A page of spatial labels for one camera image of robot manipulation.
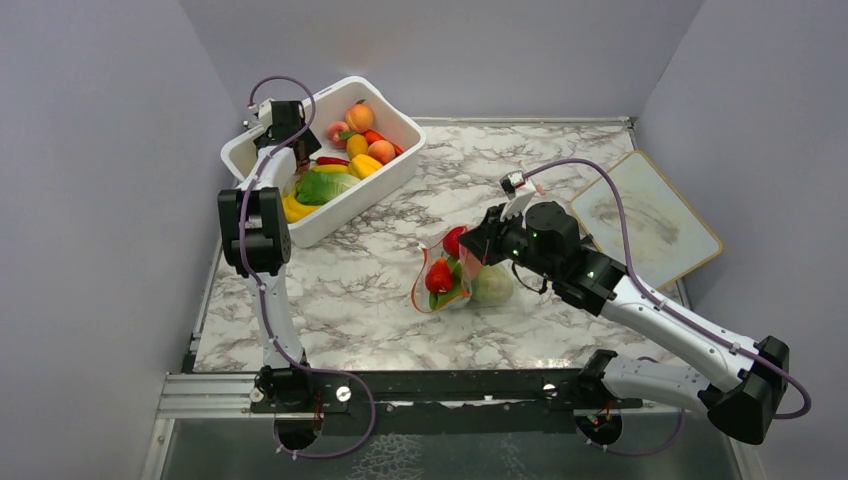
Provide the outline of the red apple toy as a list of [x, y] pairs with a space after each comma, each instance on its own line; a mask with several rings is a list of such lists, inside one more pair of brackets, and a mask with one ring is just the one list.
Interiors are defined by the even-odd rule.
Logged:
[[455, 259], [461, 257], [461, 244], [459, 238], [467, 231], [465, 226], [457, 226], [449, 230], [442, 239], [442, 247], [444, 252]]

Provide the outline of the clear zip bag orange zipper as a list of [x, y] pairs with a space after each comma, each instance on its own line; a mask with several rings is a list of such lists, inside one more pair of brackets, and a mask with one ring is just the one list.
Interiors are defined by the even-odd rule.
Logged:
[[485, 266], [460, 245], [459, 237], [467, 231], [459, 225], [418, 243], [423, 261], [410, 292], [418, 312], [501, 307], [512, 299], [515, 282], [506, 268]]

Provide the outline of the green cabbage toy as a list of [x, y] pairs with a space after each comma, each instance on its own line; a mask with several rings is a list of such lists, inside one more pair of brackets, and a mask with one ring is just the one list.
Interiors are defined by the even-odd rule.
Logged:
[[483, 266], [472, 281], [471, 301], [481, 307], [508, 303], [514, 294], [514, 281], [502, 266]]

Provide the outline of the green leafy vegetable toy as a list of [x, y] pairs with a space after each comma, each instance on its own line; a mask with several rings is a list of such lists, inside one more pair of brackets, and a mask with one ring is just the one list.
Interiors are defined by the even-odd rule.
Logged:
[[437, 258], [425, 275], [430, 310], [439, 310], [454, 298], [461, 296], [463, 282], [463, 267], [458, 258]]

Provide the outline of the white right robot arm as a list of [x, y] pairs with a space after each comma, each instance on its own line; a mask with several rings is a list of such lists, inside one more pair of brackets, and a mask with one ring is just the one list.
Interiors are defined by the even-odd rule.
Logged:
[[764, 442], [788, 387], [785, 342], [737, 334], [645, 286], [624, 264], [590, 247], [578, 221], [556, 202], [509, 219], [501, 216], [504, 208], [489, 208], [479, 226], [460, 235], [460, 245], [484, 265], [509, 260], [539, 275], [564, 303], [624, 325], [685, 363], [650, 366], [597, 352], [576, 383], [585, 404], [656, 401], [703, 413], [740, 442]]

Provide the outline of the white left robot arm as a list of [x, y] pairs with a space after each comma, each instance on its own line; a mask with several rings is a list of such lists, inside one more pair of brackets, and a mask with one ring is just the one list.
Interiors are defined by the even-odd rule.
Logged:
[[250, 399], [272, 412], [304, 411], [316, 397], [286, 289], [292, 239], [282, 193], [309, 156], [309, 117], [299, 101], [257, 106], [249, 134], [257, 162], [243, 181], [218, 194], [223, 253], [247, 285], [263, 342], [263, 365]]

